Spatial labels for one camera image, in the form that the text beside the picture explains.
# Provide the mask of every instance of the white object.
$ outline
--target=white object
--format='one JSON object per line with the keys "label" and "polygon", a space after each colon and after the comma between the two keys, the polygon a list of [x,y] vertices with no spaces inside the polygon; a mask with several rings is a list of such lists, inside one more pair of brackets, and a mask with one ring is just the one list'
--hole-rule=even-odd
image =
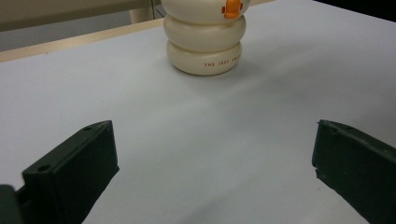
{"label": "white object", "polygon": [[163,0],[166,53],[178,69],[201,76],[233,68],[242,53],[250,0]]}

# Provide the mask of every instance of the cream-colored ring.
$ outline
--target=cream-colored ring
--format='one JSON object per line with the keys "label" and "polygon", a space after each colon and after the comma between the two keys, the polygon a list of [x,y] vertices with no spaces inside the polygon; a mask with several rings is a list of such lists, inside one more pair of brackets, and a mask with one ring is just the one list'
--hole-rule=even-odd
{"label": "cream-colored ring", "polygon": [[166,53],[176,68],[194,75],[210,76],[224,73],[236,66],[242,53],[242,46],[238,42],[224,51],[200,53],[181,49],[168,41]]}
{"label": "cream-colored ring", "polygon": [[[222,9],[227,0],[162,0],[166,13],[180,21],[194,24],[221,24],[235,21],[224,18]],[[247,10],[250,0],[241,0],[243,4],[239,12],[242,16]]]}
{"label": "cream-colored ring", "polygon": [[238,43],[245,34],[246,20],[242,16],[235,22],[203,26],[166,15],[163,28],[169,40],[183,49],[213,52],[229,49]]}

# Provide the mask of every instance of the white table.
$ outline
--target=white table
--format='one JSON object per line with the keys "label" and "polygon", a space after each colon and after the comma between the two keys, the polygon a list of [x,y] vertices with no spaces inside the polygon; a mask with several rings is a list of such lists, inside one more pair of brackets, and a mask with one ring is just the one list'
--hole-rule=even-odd
{"label": "white table", "polygon": [[227,74],[168,61],[162,27],[0,63],[0,181],[113,120],[120,172],[84,223],[367,223],[316,179],[317,121],[396,146],[396,24],[313,1],[247,12]]}

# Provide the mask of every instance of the white toy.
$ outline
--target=white toy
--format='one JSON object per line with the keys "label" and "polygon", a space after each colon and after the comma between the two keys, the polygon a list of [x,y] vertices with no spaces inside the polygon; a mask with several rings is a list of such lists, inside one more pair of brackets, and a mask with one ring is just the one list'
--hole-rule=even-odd
{"label": "white toy", "polygon": [[242,53],[250,0],[162,0],[166,53],[178,69],[201,76],[233,68]]}

